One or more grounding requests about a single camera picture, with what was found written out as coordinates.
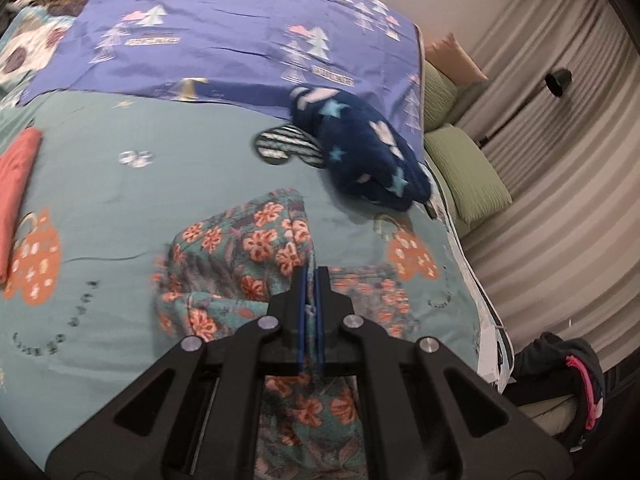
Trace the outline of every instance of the navy star plush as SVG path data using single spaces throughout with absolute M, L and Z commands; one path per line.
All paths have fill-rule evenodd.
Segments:
M 408 182 L 404 179 L 404 171 L 402 171 L 402 168 L 398 167 L 398 170 L 391 178 L 393 180 L 393 185 L 391 187 L 387 187 L 386 189 L 388 191 L 391 191 L 392 193 L 395 193 L 396 196 L 404 195 L 404 187 L 408 184 Z
M 415 153 L 363 99 L 333 88 L 293 89 L 292 122 L 314 136 L 334 186 L 398 211 L 426 203 L 431 184 Z

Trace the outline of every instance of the bedding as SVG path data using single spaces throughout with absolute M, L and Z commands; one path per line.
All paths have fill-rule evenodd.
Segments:
M 74 22 L 43 7 L 21 10 L 0 39 L 0 108 L 15 106 L 20 92 L 43 69 Z
M 228 102 L 290 117 L 297 84 L 382 113 L 422 158 L 422 49 L 379 0 L 89 0 L 20 102 L 57 89 Z

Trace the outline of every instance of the green pillow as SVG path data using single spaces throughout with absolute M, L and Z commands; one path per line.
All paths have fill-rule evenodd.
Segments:
M 505 209 L 511 195 L 480 148 L 460 128 L 425 134 L 424 147 L 442 172 L 460 218 L 468 225 Z
M 451 220 L 453 221 L 453 227 L 456 228 L 458 238 L 462 238 L 468 235 L 471 232 L 471 227 L 466 225 L 458 215 L 458 210 L 456 209 L 456 201 L 453 200 L 453 195 L 451 193 L 451 190 L 449 189 L 449 184 L 447 184 L 446 179 L 438 169 L 436 163 L 431 159 L 428 152 L 424 153 L 424 160 L 431 170 L 431 173 L 433 173 L 433 176 L 438 181 L 440 188 L 442 188 L 442 193 L 444 194 L 444 199 L 447 204 L 447 210 L 449 211 L 449 215 L 451 216 Z
M 458 88 L 447 76 L 424 62 L 424 131 L 430 132 L 444 123 L 456 103 Z

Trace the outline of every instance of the orange flower pattern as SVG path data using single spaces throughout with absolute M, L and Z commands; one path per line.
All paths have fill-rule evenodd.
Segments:
M 260 211 L 254 213 L 255 226 L 264 227 L 271 222 L 275 222 L 283 209 L 284 206 L 282 204 L 267 202 Z
M 419 323 L 392 264 L 332 267 L 329 276 L 332 289 L 349 296 L 356 313 L 383 326 L 393 337 L 412 339 Z
M 189 325 L 193 334 L 206 342 L 213 341 L 213 335 L 218 331 L 216 322 L 209 317 L 204 308 L 189 309 Z
M 358 418 L 353 396 L 348 388 L 343 388 L 340 396 L 332 399 L 329 403 L 329 409 L 338 418 L 340 424 L 353 424 Z
M 220 226 L 216 226 L 213 229 L 207 229 L 207 232 L 202 239 L 202 248 L 211 254 L 220 245 L 222 241 L 222 229 Z
M 297 243 L 310 240 L 309 227 L 304 220 L 294 220 L 292 224 L 293 238 Z
M 300 446 L 302 441 L 293 430 L 293 425 L 285 420 L 280 427 L 280 440 L 285 446 Z
M 296 377 L 268 376 L 264 380 L 264 386 L 272 392 L 278 392 L 281 397 L 289 397 L 293 393 L 293 386 L 302 384 L 306 386 L 311 381 L 311 376 L 302 372 Z
M 272 242 L 276 241 L 277 238 L 278 232 L 276 229 L 260 229 L 242 240 L 242 246 L 254 262 L 261 263 L 273 257 Z
M 284 231 L 285 238 L 293 238 L 293 225 L 291 224 L 291 218 L 285 218 L 281 223 L 280 227 L 282 227 Z
M 191 227 L 187 227 L 182 232 L 182 239 L 188 244 L 193 244 L 194 241 L 200 238 L 200 235 L 202 234 L 202 226 L 202 222 L 197 222 Z
M 293 268 L 302 265 L 296 245 L 293 242 L 287 242 L 283 249 L 278 250 L 276 262 L 280 264 L 280 272 L 284 276 L 291 276 Z
M 322 411 L 322 402 L 313 397 L 305 399 L 302 395 L 296 398 L 296 409 L 292 410 L 300 424 L 310 428 L 319 428 L 322 420 L 318 413 Z
M 257 280 L 253 276 L 245 274 L 240 278 L 240 288 L 248 300 L 267 301 L 263 280 Z

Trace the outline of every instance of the bed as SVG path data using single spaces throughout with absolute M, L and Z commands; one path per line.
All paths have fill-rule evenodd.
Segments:
M 227 317 L 240 316 L 216 318 L 217 326 L 232 330 L 247 313 L 243 308 L 258 312 L 262 286 L 270 293 L 286 287 L 273 276 L 259 285 L 255 276 L 230 274 L 226 292 L 210 295 L 198 322 L 185 322 L 180 312 L 189 318 L 190 307 L 180 311 L 176 298 L 158 293 L 158 259 L 175 257 L 167 244 L 196 236 L 201 222 L 226 218 L 228 211 L 251 211 L 262 231 L 277 231 L 280 238 L 274 234 L 269 242 L 278 254 L 278 243 L 290 248 L 287 237 L 298 241 L 300 235 L 306 262 L 331 267 L 356 310 L 377 317 L 391 335 L 437 336 L 498 390 L 508 382 L 511 343 L 465 260 L 447 184 L 428 160 L 423 171 L 432 183 L 430 203 L 397 214 L 337 194 L 322 169 L 296 158 L 270 165 L 253 148 L 261 132 L 286 124 L 288 92 L 303 78 L 346 86 L 384 113 L 421 154 L 422 56 L 415 26 L 376 0 L 312 0 L 307 14 L 306 0 L 202 1 L 90 0 L 46 67 L 14 93 L 22 105 L 15 107 L 13 99 L 0 110 L 0 153 L 32 122 L 44 132 L 19 215 L 14 272 L 0 300 L 0 418 L 40 467 L 56 444 L 180 336 L 197 330 L 212 336 L 206 322 L 223 308 Z M 230 28 L 239 8 L 252 23 L 242 30 L 245 39 Z M 260 14 L 267 10 L 277 19 L 265 25 L 267 16 Z M 340 30 L 348 34 L 328 20 L 313 23 L 320 14 L 343 20 Z M 204 46 L 211 27 L 215 56 L 224 63 L 206 62 L 215 59 Z M 367 52 L 375 56 L 365 59 Z M 282 196 L 295 204 L 296 216 L 274 209 Z M 52 235 L 36 252 L 49 251 L 42 259 L 60 264 L 55 271 L 47 267 L 48 285 L 38 281 L 36 287 L 29 270 L 20 268 L 20 254 L 27 246 L 35 254 L 40 225 Z M 232 266 L 243 247 L 254 250 L 245 240 L 255 233 L 241 235 L 240 246 L 218 240 L 215 232 L 204 235 L 211 252 L 222 251 L 221 261 Z M 398 278 L 389 248 L 398 233 L 430 255 L 430 275 Z M 291 252 L 287 258 L 279 260 L 284 276 L 283 266 L 294 261 Z M 222 307 L 220 301 L 235 303 Z M 332 384 L 323 402 L 343 387 Z M 278 392 L 269 394 L 276 395 L 273 402 L 282 400 Z M 341 462 L 335 452 L 350 439 L 362 440 L 358 421 L 329 426 L 327 434 L 315 434 L 333 442 L 320 469 L 328 478 L 338 471 L 362 477 L 361 449 Z M 310 478 L 308 456 L 283 456 L 285 463 L 264 460 L 272 461 L 270 470 L 295 464 L 296 478 Z

